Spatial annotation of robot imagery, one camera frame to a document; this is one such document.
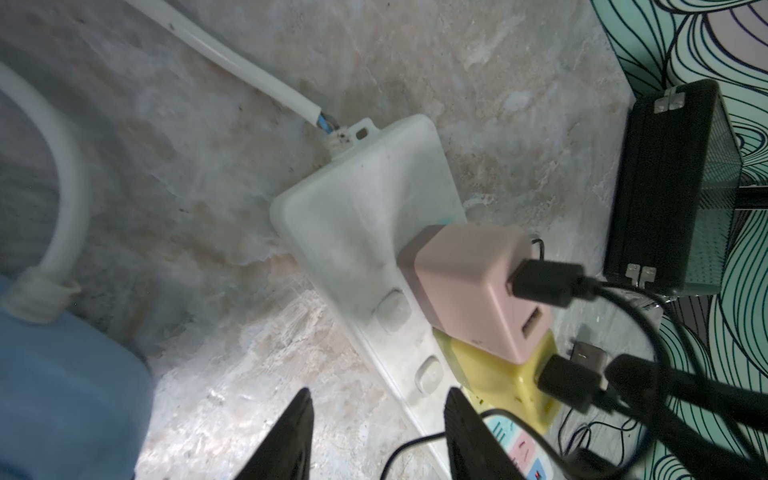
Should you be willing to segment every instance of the blue container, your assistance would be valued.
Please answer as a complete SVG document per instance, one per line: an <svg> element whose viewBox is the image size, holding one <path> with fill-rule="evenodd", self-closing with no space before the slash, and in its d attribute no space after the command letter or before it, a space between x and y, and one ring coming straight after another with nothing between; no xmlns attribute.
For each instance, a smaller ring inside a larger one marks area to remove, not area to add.
<svg viewBox="0 0 768 480"><path fill-rule="evenodd" d="M0 478L131 480L152 394L147 367L81 319L0 308Z"/></svg>

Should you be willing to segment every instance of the pink label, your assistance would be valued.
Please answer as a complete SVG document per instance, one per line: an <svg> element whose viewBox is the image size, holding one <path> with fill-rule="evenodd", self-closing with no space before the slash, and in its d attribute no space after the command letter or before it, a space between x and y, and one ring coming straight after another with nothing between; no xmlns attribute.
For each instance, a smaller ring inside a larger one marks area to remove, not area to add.
<svg viewBox="0 0 768 480"><path fill-rule="evenodd" d="M536 442L526 432L521 432L515 440L509 458L515 463L520 472L527 472L536 456Z"/></svg>

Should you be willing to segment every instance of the usb port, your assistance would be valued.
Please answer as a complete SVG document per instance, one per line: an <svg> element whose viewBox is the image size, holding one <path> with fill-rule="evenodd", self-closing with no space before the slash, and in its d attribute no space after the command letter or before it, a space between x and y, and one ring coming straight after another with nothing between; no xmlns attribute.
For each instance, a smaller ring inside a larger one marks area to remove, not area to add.
<svg viewBox="0 0 768 480"><path fill-rule="evenodd" d="M531 333L531 330L534 329L536 324L538 323L538 319L541 318L541 309L536 307L536 310L533 311L530 317L523 323L523 337L528 338L528 334Z"/></svg>

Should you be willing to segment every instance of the white cable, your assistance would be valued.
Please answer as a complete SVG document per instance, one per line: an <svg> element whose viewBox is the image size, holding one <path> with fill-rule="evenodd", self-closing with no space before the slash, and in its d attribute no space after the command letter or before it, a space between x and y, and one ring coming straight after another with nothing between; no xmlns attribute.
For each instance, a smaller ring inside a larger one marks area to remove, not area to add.
<svg viewBox="0 0 768 480"><path fill-rule="evenodd" d="M295 111L312 126L317 126L317 118L320 116L319 106L232 51L163 0L125 1L155 20L208 60Z"/></svg>
<svg viewBox="0 0 768 480"><path fill-rule="evenodd" d="M28 269L4 294L2 305L30 321L52 321L69 304L69 297L79 291L70 275L91 219L91 182L80 147L64 118L24 78L1 62L0 91L40 130L56 164L59 183L58 219L48 249L40 264Z"/></svg>

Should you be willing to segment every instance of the white pipe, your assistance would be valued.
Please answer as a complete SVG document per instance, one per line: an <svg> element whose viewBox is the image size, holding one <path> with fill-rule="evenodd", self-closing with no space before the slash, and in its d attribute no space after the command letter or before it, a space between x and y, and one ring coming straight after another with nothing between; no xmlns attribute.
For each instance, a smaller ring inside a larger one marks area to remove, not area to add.
<svg viewBox="0 0 768 480"><path fill-rule="evenodd" d="M238 77L257 90L295 111L312 126L317 126L320 107L282 81L258 68L223 43L203 31L189 18L163 0L125 0L141 13L155 20L181 41L208 60Z"/></svg>
<svg viewBox="0 0 768 480"><path fill-rule="evenodd" d="M58 174L58 219L38 271L48 280L70 280L91 219L91 182L77 141L64 118L24 78L0 62L0 91L8 95L40 130Z"/></svg>

